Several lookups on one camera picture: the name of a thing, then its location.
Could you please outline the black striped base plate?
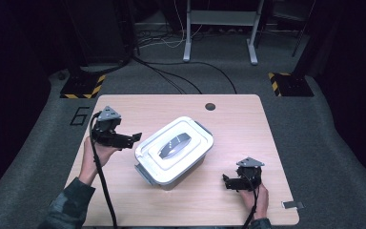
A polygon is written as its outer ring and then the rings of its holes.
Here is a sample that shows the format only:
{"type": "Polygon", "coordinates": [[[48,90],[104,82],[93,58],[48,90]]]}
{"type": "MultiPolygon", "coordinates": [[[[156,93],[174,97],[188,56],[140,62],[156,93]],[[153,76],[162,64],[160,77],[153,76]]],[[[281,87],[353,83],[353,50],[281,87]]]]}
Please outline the black striped base plate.
{"type": "Polygon", "coordinates": [[[304,77],[296,78],[290,73],[268,73],[276,96],[312,97],[313,91],[304,77]]]}
{"type": "Polygon", "coordinates": [[[60,92],[61,98],[95,98],[106,79],[105,75],[88,75],[81,78],[70,77],[60,92]]]}

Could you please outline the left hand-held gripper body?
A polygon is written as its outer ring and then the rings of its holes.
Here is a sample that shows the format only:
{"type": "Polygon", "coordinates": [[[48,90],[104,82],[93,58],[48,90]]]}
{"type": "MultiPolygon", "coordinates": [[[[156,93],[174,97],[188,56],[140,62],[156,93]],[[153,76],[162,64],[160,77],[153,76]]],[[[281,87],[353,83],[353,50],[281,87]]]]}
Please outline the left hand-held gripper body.
{"type": "Polygon", "coordinates": [[[116,126],[121,123],[121,115],[110,106],[106,106],[93,117],[96,122],[90,126],[91,142],[103,146],[121,146],[120,135],[115,131],[116,126]]]}

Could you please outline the person's left hand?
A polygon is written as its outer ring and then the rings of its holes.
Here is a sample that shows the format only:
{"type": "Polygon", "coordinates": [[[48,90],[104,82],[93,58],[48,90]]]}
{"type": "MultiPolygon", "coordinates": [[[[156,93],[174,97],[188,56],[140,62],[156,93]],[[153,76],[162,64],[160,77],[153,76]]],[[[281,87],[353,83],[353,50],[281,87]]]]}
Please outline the person's left hand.
{"type": "Polygon", "coordinates": [[[84,154],[78,179],[82,183],[91,186],[98,174],[94,162],[94,155],[98,155],[100,165],[104,166],[116,151],[119,151],[119,148],[103,146],[101,144],[92,146],[91,138],[88,136],[84,142],[84,154]]]}

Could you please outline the white metal stand frame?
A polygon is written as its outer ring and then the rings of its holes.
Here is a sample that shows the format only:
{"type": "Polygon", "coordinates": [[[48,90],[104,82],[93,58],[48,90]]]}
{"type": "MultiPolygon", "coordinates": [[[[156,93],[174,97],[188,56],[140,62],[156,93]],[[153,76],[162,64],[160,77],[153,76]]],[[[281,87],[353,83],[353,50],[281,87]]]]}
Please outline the white metal stand frame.
{"type": "Polygon", "coordinates": [[[228,11],[228,10],[193,10],[191,0],[187,0],[186,9],[186,42],[183,61],[191,60],[192,50],[192,25],[210,26],[241,26],[252,29],[251,36],[246,40],[251,64],[258,64],[255,52],[255,37],[265,0],[257,0],[257,9],[253,11],[228,11]]]}

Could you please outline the person's right hand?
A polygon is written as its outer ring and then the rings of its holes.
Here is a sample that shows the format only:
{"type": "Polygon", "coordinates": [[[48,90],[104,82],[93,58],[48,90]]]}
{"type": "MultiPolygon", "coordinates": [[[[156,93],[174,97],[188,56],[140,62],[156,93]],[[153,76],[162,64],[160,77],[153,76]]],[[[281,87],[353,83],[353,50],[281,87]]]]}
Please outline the person's right hand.
{"type": "Polygon", "coordinates": [[[243,199],[244,204],[249,212],[251,212],[253,206],[256,205],[253,220],[265,219],[267,217],[267,210],[269,206],[269,191],[263,183],[261,183],[256,188],[257,198],[254,198],[254,193],[250,191],[239,190],[238,193],[243,199]]]}

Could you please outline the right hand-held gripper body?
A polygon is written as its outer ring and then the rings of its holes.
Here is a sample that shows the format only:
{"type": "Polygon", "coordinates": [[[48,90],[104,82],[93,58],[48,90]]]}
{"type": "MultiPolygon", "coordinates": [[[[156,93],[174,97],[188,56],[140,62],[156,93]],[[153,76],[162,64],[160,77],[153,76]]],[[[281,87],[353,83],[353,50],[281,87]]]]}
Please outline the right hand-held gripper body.
{"type": "Polygon", "coordinates": [[[238,190],[253,191],[261,184],[261,167],[264,163],[251,157],[244,158],[236,163],[236,172],[239,177],[238,190]]]}

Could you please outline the black upright post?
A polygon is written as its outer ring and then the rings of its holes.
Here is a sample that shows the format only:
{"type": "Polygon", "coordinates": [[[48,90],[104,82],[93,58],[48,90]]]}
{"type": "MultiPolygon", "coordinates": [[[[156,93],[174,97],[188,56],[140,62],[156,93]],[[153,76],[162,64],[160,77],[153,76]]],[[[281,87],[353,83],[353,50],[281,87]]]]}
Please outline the black upright post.
{"type": "Polygon", "coordinates": [[[327,0],[315,0],[309,20],[310,38],[293,70],[293,77],[303,78],[312,68],[326,36],[327,0]]]}

